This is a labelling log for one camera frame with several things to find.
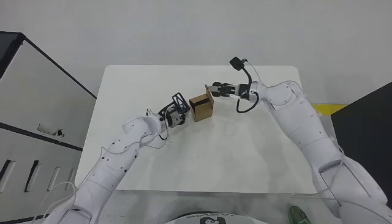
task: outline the cardboard box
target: cardboard box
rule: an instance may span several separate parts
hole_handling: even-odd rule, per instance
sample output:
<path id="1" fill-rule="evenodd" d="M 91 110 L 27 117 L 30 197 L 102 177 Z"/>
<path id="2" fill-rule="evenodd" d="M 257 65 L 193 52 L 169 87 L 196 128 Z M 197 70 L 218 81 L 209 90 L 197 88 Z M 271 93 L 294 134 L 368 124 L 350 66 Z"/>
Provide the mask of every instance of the cardboard box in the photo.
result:
<path id="1" fill-rule="evenodd" d="M 189 100 L 190 110 L 195 122 L 202 121 L 213 115 L 214 99 L 205 84 L 206 94 Z"/>

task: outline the green shoe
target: green shoe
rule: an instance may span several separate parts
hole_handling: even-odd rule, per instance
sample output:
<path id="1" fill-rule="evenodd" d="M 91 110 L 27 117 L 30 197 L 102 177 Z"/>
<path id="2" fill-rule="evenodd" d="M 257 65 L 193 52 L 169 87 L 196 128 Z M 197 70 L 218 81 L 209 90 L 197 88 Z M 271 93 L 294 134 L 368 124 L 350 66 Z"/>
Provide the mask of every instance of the green shoe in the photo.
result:
<path id="1" fill-rule="evenodd" d="M 311 224 L 305 212 L 295 205 L 288 210 L 288 219 L 290 220 L 290 224 Z"/>

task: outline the table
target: table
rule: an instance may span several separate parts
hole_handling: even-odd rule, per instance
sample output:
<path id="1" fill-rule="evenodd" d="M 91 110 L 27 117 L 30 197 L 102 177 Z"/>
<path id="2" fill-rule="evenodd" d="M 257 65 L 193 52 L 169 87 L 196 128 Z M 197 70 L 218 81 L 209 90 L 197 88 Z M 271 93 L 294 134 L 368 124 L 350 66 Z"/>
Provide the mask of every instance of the table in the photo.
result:
<path id="1" fill-rule="evenodd" d="M 255 66 L 266 85 L 300 77 L 295 67 Z M 248 68 L 253 79 L 256 74 Z M 231 66 L 111 65 L 105 69 L 92 114 L 75 183 L 79 184 L 100 154 L 100 147 L 123 133 L 121 125 L 157 113 L 172 95 L 189 100 L 205 93 L 214 81 L 247 83 Z M 118 190 L 189 192 L 312 193 L 311 170 L 300 150 L 283 134 L 263 104 L 246 114 L 235 111 L 236 100 L 215 98 L 211 118 L 170 131 L 162 149 L 143 148 Z M 241 101 L 240 109 L 250 106 Z M 151 145 L 160 146 L 159 138 Z"/>

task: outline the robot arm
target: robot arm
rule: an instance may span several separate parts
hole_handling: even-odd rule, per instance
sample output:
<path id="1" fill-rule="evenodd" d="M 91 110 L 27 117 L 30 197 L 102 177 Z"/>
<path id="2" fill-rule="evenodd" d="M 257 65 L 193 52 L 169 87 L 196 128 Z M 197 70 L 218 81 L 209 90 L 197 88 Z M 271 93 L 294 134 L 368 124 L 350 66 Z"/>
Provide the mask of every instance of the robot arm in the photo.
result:
<path id="1" fill-rule="evenodd" d="M 230 63 L 236 70 L 245 71 L 244 61 L 234 58 Z M 286 81 L 266 87 L 261 82 L 252 82 L 248 72 L 246 75 L 248 84 L 215 82 L 209 89 L 215 97 L 241 98 L 254 105 L 263 102 L 282 131 L 303 153 L 318 194 L 343 223 L 386 223 L 386 220 L 392 223 L 392 211 L 386 206 L 387 198 L 379 185 L 358 162 L 344 157 L 334 145 L 299 85 Z"/>
<path id="2" fill-rule="evenodd" d="M 76 195 L 54 209 L 44 223 L 98 223 L 102 209 L 136 160 L 139 150 L 149 146 L 167 127 L 185 123 L 189 106 L 180 93 L 172 98 L 173 102 L 158 114 L 138 117 L 124 124 L 124 134 L 105 149 L 77 188 Z"/>

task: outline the door handle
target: door handle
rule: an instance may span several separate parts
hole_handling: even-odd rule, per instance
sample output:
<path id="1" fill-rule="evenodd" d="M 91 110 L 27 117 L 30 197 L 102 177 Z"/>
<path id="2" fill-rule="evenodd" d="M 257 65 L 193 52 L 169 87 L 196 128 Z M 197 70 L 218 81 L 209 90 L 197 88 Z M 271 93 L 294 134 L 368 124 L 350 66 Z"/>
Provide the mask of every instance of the door handle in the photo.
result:
<path id="1" fill-rule="evenodd" d="M 46 126 L 44 126 L 44 125 L 42 125 L 42 124 L 38 124 L 37 130 L 38 130 L 39 132 L 42 132 L 42 133 L 45 133 L 45 134 L 48 134 L 48 135 L 51 135 L 51 136 L 61 136 L 61 137 L 65 137 L 65 135 L 66 135 L 66 134 L 64 134 L 64 133 L 62 132 L 62 129 L 53 130 L 53 128 L 46 127 Z"/>

